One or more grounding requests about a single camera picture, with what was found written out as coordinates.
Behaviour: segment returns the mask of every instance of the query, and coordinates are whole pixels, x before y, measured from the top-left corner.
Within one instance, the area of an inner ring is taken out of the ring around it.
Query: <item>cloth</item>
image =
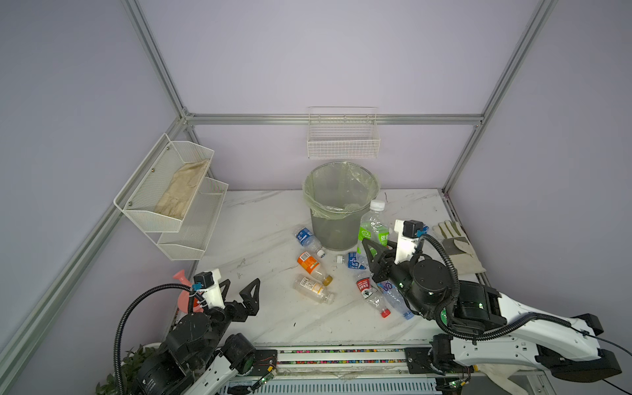
[[[474,274],[485,271],[460,223],[440,222],[432,227],[432,231],[439,238],[443,237],[441,244],[446,249],[446,253],[450,255],[450,259],[459,274]]]
[[[491,363],[474,365],[474,369],[486,374],[491,381],[511,395],[529,395],[529,393],[513,381],[509,380],[509,376],[519,370],[535,370],[535,368],[526,366],[494,365]]]
[[[179,168],[173,174],[169,187],[162,194],[154,212],[175,219],[184,219],[208,163],[209,160],[204,159],[196,163],[186,163]]]

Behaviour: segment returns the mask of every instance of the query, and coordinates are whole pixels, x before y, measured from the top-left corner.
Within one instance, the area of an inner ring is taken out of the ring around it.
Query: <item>trash can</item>
[[[343,251],[356,245],[360,218],[380,190],[364,167],[332,162],[316,167],[303,183],[303,198],[312,212],[314,235],[325,248]]]

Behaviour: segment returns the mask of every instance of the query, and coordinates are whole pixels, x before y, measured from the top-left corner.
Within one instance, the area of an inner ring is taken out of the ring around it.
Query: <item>clear plastic bottle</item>
[[[324,286],[328,286],[334,279],[327,274],[323,265],[307,251],[303,252],[296,261],[303,267],[303,269],[307,270],[310,276],[322,282]]]
[[[371,200],[370,210],[360,219],[360,232],[358,233],[358,250],[360,255],[366,254],[362,240],[370,238],[381,245],[386,246],[389,240],[389,227],[382,221],[381,213],[384,211],[385,203],[382,200]]]
[[[355,252],[349,252],[347,255],[338,255],[336,262],[346,264],[349,269],[368,269],[368,260],[366,255],[360,255]]]
[[[329,292],[323,284],[299,274],[294,281],[294,289],[319,303],[334,303],[335,293]]]
[[[391,311],[386,306],[386,301],[384,300],[382,293],[371,285],[370,271],[361,270],[356,277],[356,285],[364,297],[364,300],[367,301],[369,305],[372,305],[377,311],[379,311],[383,318],[389,316]]]
[[[301,245],[305,247],[308,252],[311,252],[318,258],[322,258],[325,256],[325,249],[322,248],[320,240],[318,240],[316,236],[314,236],[314,234],[305,226],[300,226],[296,228],[294,231],[294,235],[296,236],[298,242],[301,243]]]
[[[401,293],[395,288],[395,285],[391,282],[391,280],[382,281],[381,283],[377,283],[377,286],[380,287],[382,291],[382,295],[384,295],[384,299],[393,307],[393,310],[400,313],[404,316],[405,319],[409,320],[413,318],[415,315],[412,311],[406,306],[406,302],[404,302],[404,298],[401,296]]]

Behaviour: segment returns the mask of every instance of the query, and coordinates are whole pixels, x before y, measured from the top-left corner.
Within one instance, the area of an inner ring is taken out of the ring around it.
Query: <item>wall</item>
[[[175,113],[118,0],[4,1],[0,53],[3,348]],[[93,391],[126,306],[190,265],[122,221],[12,394]],[[173,297],[135,312],[125,348],[159,339]]]
[[[187,108],[306,113],[481,113],[537,0],[142,1]],[[230,189],[297,189],[324,161],[304,126],[198,126]],[[377,160],[355,161],[388,188],[440,187],[471,126],[381,126]]]
[[[451,197],[492,285],[632,349],[632,4],[560,0]],[[624,374],[629,356],[609,344]],[[554,380],[558,394],[615,394]]]

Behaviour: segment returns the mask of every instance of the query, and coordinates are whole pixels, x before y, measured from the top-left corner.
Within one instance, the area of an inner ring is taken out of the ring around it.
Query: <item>two-tier mesh shelf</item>
[[[126,200],[122,200],[128,184],[114,199],[115,206],[129,218],[171,260],[198,260],[204,256],[215,228],[228,184],[202,176],[193,189],[193,198],[186,203],[182,218],[156,212],[156,205],[169,188],[174,174],[188,163],[204,163],[207,174],[214,151],[191,142],[171,141],[147,171],[140,184]]]
[[[310,107],[307,156],[310,159],[377,158],[376,107]]]

